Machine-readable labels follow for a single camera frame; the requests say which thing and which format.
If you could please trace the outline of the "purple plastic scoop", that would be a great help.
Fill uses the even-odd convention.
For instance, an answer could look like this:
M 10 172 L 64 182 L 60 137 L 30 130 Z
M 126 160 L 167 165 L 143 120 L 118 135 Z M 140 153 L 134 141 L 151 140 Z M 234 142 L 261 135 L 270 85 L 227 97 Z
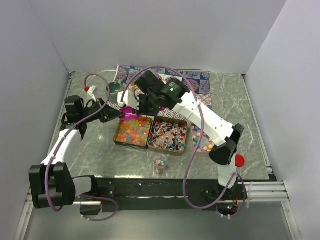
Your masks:
M 145 107 L 140 107 L 139 109 L 135 109 L 132 107 L 124 107 L 120 111 L 123 113 L 123 116 L 119 117 L 122 121 L 127 120 L 135 120 L 141 116 L 151 116 L 156 117 L 161 111 L 164 111 L 164 107 L 156 107 L 152 110 L 147 110 Z

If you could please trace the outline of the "gold tin of gummy stars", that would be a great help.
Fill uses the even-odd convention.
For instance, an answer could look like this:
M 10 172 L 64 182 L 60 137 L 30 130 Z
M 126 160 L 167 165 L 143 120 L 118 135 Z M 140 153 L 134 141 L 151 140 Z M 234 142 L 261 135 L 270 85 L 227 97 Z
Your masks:
M 143 116 L 120 120 L 113 141 L 118 146 L 146 150 L 152 125 L 153 119 Z

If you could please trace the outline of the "tin of lollipops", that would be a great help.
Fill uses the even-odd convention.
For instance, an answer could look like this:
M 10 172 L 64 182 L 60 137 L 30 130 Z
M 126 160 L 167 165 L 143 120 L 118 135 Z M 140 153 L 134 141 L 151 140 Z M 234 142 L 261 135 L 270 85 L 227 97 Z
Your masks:
M 147 147 L 150 151 L 180 157 L 185 153 L 188 123 L 185 120 L 156 116 Z

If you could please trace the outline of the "clear glass jar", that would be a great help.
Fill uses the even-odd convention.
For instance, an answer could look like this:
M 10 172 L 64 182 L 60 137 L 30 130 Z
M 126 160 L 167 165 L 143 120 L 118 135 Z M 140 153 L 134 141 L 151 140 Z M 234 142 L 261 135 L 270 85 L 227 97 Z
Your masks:
M 163 154 L 156 154 L 153 158 L 153 170 L 156 174 L 163 174 L 167 168 L 167 157 Z

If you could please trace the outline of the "tin of pastel star candies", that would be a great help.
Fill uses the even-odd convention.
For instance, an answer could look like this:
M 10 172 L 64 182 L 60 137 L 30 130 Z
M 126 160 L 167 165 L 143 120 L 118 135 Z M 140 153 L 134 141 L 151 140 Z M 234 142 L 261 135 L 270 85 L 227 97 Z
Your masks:
M 206 157 L 209 155 L 209 152 L 213 149 L 215 144 L 212 138 L 209 135 L 207 135 L 205 132 L 203 133 L 201 141 L 200 141 L 200 136 L 201 136 L 201 129 L 192 123 L 191 139 L 192 139 L 193 146 L 196 147 L 197 144 L 199 143 L 199 146 L 197 147 L 197 150 L 196 150 L 196 156 Z

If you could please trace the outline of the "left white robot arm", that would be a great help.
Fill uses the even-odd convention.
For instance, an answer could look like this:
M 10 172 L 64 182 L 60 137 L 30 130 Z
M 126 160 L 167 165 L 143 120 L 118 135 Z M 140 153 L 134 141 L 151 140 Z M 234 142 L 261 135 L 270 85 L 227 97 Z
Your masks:
M 61 119 L 57 142 L 41 164 L 31 166 L 28 172 L 36 209 L 52 208 L 58 212 L 81 195 L 88 201 L 98 198 L 100 189 L 96 178 L 93 175 L 72 177 L 68 161 L 83 140 L 88 123 L 100 121 L 104 124 L 124 116 L 101 98 L 85 104 L 80 96 L 72 95 L 64 100 L 64 106 L 66 112 Z

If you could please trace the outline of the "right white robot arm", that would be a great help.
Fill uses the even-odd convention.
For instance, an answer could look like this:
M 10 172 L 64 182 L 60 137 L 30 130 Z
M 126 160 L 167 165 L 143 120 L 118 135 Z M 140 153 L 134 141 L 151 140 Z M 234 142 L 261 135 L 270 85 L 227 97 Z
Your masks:
M 150 70 L 145 70 L 137 73 L 135 84 L 142 91 L 136 111 L 139 115 L 155 117 L 162 109 L 172 110 L 213 140 L 214 147 L 208 156 L 217 164 L 219 194 L 231 199 L 237 192 L 237 178 L 233 174 L 237 170 L 236 152 L 243 126 L 224 120 L 203 104 L 187 81 L 172 78 L 163 82 Z

